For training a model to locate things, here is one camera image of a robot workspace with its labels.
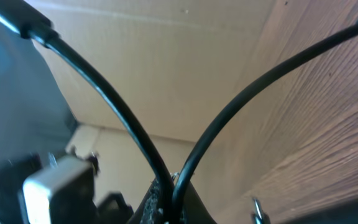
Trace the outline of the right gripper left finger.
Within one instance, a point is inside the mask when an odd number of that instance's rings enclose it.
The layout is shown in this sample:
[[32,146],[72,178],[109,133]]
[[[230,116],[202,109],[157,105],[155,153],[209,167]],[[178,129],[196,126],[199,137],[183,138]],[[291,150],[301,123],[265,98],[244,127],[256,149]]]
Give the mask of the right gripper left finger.
[[165,195],[158,180],[154,179],[129,224],[164,224],[164,205]]

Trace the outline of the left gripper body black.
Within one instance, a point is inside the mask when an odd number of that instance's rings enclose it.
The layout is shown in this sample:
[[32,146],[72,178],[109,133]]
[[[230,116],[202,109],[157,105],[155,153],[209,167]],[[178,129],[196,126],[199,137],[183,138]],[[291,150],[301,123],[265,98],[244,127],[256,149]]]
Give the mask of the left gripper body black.
[[[77,158],[91,163],[95,179],[99,171],[97,157]],[[49,166],[55,166],[59,159],[54,159]],[[46,167],[42,165],[37,154],[16,160],[0,161],[0,223],[29,223],[22,186],[28,176]],[[108,194],[95,206],[96,219],[93,223],[127,223],[134,214],[132,207],[125,202],[120,193]]]

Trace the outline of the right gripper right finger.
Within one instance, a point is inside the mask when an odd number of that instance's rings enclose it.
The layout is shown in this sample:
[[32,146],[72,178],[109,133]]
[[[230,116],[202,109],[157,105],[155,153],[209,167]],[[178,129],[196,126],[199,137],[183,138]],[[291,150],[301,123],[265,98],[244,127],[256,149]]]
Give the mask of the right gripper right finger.
[[190,182],[183,201],[183,223],[216,224]]

